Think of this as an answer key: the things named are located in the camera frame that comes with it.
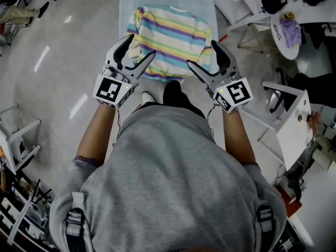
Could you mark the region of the crumpled purple cloth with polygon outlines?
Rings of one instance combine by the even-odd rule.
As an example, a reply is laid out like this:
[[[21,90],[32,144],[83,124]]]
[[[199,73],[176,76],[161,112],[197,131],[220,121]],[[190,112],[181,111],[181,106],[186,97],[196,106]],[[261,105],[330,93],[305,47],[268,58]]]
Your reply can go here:
[[[280,26],[289,48],[299,48],[301,46],[301,26],[294,19],[280,19]]]

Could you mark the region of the round white side table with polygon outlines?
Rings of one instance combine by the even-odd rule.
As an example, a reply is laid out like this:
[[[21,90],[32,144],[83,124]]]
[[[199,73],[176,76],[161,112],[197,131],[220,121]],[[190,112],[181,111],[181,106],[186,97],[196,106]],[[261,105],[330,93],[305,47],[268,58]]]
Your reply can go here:
[[[279,32],[281,33],[281,40],[278,40],[275,31],[273,29],[273,25],[277,25],[277,28]],[[282,28],[280,26],[280,16],[279,15],[272,15],[270,17],[270,28],[271,28],[271,33],[274,39],[274,42],[276,44],[276,47],[280,51],[280,53],[287,59],[289,60],[294,60],[296,59],[298,53],[299,53],[299,48],[289,48],[286,45],[286,39],[284,36],[284,33],[282,31]]]

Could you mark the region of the white cluttered shelf unit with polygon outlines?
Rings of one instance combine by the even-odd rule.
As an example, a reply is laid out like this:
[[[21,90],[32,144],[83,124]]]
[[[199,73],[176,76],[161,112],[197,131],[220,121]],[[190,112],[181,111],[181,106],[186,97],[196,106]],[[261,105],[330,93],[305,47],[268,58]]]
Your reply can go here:
[[[14,198],[0,198],[0,233],[22,252],[57,252],[46,240],[45,229],[51,205],[50,197],[23,204]]]

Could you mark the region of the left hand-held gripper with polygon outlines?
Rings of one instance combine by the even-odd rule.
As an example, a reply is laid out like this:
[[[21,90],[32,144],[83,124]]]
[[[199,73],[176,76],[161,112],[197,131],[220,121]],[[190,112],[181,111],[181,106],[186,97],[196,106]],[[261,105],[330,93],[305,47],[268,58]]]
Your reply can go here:
[[[103,72],[97,75],[93,97],[105,106],[120,109],[138,86],[138,78],[155,58],[156,51],[148,53],[134,67],[124,67],[126,55],[134,34],[119,39],[107,52]]]

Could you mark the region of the person's right forearm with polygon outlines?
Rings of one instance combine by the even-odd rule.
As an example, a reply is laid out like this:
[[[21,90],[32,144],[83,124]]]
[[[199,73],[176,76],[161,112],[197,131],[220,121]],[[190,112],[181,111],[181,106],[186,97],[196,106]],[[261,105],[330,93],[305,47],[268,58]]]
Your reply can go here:
[[[256,162],[240,113],[222,113],[226,152],[241,164]]]

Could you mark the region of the person's left forearm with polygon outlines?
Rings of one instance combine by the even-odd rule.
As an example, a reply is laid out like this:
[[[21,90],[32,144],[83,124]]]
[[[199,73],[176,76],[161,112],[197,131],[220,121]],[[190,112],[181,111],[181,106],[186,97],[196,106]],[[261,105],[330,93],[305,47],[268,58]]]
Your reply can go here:
[[[97,166],[104,163],[115,112],[115,109],[105,105],[98,106],[80,141],[76,156],[94,159]]]

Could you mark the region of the white frame stand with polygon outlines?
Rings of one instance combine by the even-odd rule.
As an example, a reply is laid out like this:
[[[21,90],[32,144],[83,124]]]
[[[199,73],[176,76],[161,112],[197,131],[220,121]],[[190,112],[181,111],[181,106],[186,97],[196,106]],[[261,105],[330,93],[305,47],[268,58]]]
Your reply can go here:
[[[4,163],[14,175],[16,175],[17,171],[19,171],[24,166],[24,164],[29,159],[32,159],[41,149],[41,145],[38,144],[37,146],[33,146],[33,149],[23,158],[19,158],[14,155],[13,151],[14,144],[15,143],[19,144],[19,141],[24,134],[35,129],[41,124],[41,119],[37,119],[31,122],[30,124],[26,125],[22,129],[18,129],[15,132],[10,132],[2,124],[1,115],[4,114],[5,112],[17,108],[18,104],[15,103],[6,109],[0,110],[0,148],[2,149],[4,154]]]

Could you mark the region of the yellow metal table legs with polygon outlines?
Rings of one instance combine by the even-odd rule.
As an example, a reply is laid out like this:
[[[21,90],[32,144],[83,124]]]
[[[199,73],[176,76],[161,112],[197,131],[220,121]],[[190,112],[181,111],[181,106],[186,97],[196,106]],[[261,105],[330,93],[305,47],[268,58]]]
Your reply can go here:
[[[239,42],[237,43],[237,48],[259,54],[269,54],[271,51],[278,50],[275,45],[270,46],[261,41],[259,31],[254,24],[247,25]]]

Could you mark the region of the pastel striped shirt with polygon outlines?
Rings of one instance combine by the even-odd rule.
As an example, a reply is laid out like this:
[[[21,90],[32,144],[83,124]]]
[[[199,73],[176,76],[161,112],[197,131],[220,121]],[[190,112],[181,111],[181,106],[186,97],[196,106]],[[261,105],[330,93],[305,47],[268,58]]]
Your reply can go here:
[[[142,76],[169,82],[193,75],[187,61],[211,68],[213,31],[199,17],[172,6],[145,5],[132,13],[126,30],[133,34],[128,55],[134,63],[155,51]]]

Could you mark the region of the person's white shoe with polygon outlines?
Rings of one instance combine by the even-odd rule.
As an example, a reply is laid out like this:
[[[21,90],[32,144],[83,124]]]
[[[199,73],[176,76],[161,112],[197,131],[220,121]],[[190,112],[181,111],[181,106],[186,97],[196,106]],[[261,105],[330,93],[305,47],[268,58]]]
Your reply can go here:
[[[146,103],[156,103],[156,99],[148,91],[142,92],[141,99],[142,105]]]

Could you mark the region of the person's black trousers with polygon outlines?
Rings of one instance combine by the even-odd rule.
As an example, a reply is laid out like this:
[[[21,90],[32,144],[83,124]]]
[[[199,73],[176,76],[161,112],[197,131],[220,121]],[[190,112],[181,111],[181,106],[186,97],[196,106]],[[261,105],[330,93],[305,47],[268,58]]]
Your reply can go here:
[[[180,82],[172,80],[166,84],[163,91],[163,104],[169,107],[185,108],[205,118],[202,111],[189,101],[187,95],[182,91]]]

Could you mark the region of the white square stool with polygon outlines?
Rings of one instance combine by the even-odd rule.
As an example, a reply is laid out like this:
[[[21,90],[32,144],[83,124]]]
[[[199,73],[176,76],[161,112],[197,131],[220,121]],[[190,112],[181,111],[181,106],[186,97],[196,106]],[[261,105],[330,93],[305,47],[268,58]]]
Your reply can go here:
[[[311,113],[308,93],[305,90],[268,81],[263,81],[261,85],[264,88],[274,89],[296,97],[289,110],[283,114],[279,121],[263,117],[248,108],[241,110],[244,114],[266,126],[267,131],[270,130],[276,134],[281,150],[280,154],[268,146],[262,138],[259,138],[258,142],[283,164],[286,170],[289,170],[313,138],[313,130],[307,124],[307,117]]]

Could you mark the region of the black metal rack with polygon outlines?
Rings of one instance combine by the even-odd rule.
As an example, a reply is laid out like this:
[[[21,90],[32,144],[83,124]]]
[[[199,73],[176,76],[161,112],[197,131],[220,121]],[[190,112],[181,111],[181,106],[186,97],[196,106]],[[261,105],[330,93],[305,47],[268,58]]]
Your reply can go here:
[[[25,216],[36,224],[44,224],[51,205],[51,192],[43,190],[41,181],[31,181],[19,171],[14,175],[5,165],[0,166],[0,221],[13,222],[31,198]]]

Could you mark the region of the person's grey sweatshirt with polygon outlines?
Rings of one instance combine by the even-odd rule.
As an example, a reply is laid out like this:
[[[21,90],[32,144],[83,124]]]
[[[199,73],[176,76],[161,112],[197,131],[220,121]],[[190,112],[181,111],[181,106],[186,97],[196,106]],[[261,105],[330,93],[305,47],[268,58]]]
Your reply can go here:
[[[63,252],[77,230],[90,252],[261,252],[286,220],[256,162],[241,164],[220,148],[205,118],[153,105],[125,120],[101,166],[83,157],[69,163],[49,229]]]

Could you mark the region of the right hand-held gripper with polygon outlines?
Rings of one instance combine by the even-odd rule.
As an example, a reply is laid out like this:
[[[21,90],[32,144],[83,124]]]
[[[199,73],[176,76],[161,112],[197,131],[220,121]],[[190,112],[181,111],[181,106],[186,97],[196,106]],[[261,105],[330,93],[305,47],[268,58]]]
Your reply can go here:
[[[238,72],[237,60],[224,45],[211,41],[216,53],[219,71],[210,73],[198,63],[187,60],[190,71],[202,82],[207,84],[210,97],[222,107],[226,113],[232,113],[248,105],[254,98],[249,83]]]

